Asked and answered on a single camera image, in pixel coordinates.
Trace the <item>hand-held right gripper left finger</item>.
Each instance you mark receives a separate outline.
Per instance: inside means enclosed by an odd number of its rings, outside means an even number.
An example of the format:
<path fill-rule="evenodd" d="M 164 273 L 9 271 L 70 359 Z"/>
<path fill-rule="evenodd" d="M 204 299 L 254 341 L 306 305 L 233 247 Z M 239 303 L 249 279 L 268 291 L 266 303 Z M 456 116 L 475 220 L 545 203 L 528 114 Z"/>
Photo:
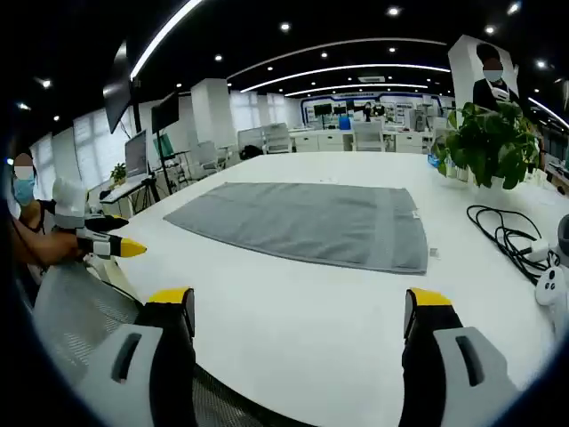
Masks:
<path fill-rule="evenodd" d="M 195 426 L 195 296 L 154 294 L 91 354 L 79 393 L 105 426 Z"/>

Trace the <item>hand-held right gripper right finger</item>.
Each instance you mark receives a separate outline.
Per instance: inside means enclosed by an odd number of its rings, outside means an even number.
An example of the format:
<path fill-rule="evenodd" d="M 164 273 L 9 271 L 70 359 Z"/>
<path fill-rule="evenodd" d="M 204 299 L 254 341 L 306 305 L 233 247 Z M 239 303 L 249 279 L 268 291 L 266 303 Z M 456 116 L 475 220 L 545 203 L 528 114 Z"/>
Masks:
<path fill-rule="evenodd" d="M 405 293 L 401 426 L 489 426 L 518 397 L 507 360 L 451 301 L 412 287 Z"/>

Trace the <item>person's left hand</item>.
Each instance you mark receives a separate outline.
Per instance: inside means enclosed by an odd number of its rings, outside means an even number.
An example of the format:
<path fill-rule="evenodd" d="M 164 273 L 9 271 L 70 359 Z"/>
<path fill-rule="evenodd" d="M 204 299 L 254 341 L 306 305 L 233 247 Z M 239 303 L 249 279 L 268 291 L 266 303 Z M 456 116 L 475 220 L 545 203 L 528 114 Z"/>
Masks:
<path fill-rule="evenodd" d="M 86 251 L 80 246 L 79 239 L 75 234 L 61 233 L 59 241 L 62 245 L 62 259 L 75 260 L 81 262 L 86 255 Z"/>

